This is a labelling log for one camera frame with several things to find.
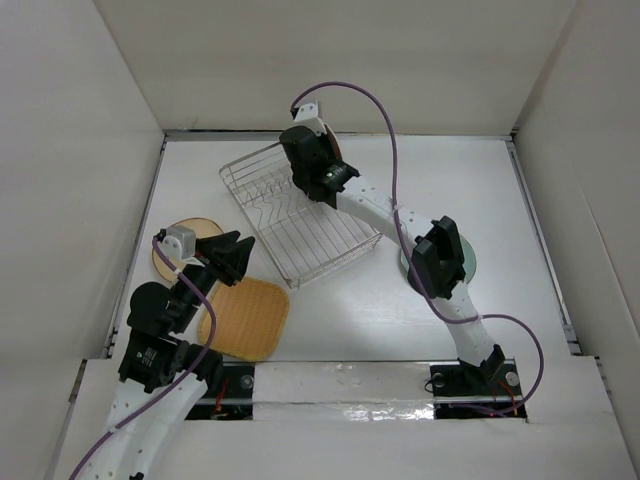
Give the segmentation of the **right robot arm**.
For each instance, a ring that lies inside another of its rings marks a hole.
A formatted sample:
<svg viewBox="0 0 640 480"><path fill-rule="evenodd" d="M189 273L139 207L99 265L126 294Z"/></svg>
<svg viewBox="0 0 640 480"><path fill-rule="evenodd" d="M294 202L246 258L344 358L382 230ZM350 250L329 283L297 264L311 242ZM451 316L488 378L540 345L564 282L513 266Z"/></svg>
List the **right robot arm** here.
<svg viewBox="0 0 640 480"><path fill-rule="evenodd" d="M459 397L486 395L498 381L505 357L482 324L470 298L462 240L456 223L429 220L396 206L336 153L327 134L294 126L279 136L292 181L310 200L350 215L404 248L407 279L443 317L457 352L448 371L435 370L434 387L454 387Z"/></svg>

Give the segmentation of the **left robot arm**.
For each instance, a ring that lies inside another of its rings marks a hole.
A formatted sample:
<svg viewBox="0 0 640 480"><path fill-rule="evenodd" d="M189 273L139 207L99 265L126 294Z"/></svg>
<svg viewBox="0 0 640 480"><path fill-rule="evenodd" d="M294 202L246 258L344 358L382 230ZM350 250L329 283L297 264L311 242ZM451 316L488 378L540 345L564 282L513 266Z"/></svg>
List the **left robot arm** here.
<svg viewBox="0 0 640 480"><path fill-rule="evenodd" d="M180 336L199 309L214 312L208 295L216 284L233 287L244 278L254 244L237 231L198 238L183 226L153 237L153 252L176 278L169 287L146 282L131 295L129 337L106 426L71 478L154 477L180 424L223 382L214 337L198 345Z"/></svg>

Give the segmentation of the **light green flower bowl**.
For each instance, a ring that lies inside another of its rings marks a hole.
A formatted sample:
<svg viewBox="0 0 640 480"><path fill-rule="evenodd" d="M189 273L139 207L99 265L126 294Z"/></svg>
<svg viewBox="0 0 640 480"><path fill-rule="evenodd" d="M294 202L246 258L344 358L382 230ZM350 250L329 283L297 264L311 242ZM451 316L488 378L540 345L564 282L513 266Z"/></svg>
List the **light green flower bowl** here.
<svg viewBox="0 0 640 480"><path fill-rule="evenodd" d="M463 262L463 268L465 270L464 281L466 283L470 283L477 271L477 257L469 241L464 236L461 236L460 240L461 240L461 246L462 246L462 253L464 255L464 262ZM409 263L402 250L399 251L399 260L400 260L401 266L405 270L407 281L410 284L413 284L414 280L411 274L409 273Z"/></svg>

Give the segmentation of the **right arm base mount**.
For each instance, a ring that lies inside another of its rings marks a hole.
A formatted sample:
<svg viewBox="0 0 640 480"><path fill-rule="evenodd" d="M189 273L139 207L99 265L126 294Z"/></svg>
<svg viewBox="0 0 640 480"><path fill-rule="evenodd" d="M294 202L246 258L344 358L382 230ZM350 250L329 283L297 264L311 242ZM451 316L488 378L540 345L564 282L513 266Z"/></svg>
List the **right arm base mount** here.
<svg viewBox="0 0 640 480"><path fill-rule="evenodd" d="M436 420L527 418L515 361L508 359L488 383L474 380L457 361L429 365L424 390L433 396Z"/></svg>

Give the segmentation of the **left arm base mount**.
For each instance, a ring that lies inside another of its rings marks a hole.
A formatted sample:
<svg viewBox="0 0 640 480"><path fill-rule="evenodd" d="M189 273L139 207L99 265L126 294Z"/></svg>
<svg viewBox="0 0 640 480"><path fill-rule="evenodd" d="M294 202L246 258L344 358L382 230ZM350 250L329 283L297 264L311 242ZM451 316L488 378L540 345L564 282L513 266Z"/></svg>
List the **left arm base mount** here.
<svg viewBox="0 0 640 480"><path fill-rule="evenodd" d="M253 418L255 365L231 362L224 365L215 390L208 391L190 410L190 421L244 421Z"/></svg>

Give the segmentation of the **red and teal floral plate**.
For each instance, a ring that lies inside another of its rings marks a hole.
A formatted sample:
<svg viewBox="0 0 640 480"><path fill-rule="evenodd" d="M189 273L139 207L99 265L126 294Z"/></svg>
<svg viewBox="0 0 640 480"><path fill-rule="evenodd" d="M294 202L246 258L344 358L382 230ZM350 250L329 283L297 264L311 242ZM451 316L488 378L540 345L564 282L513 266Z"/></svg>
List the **red and teal floral plate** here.
<svg viewBox="0 0 640 480"><path fill-rule="evenodd" d="M342 153L341 153L340 145L339 145L339 142L338 142L338 140L336 138L336 135L335 135L334 131L331 129L331 127L329 125L326 125L325 129L326 129L327 136L329 138L329 142L330 142L331 147L333 149L334 156L336 157L337 160L341 161L342 160Z"/></svg>

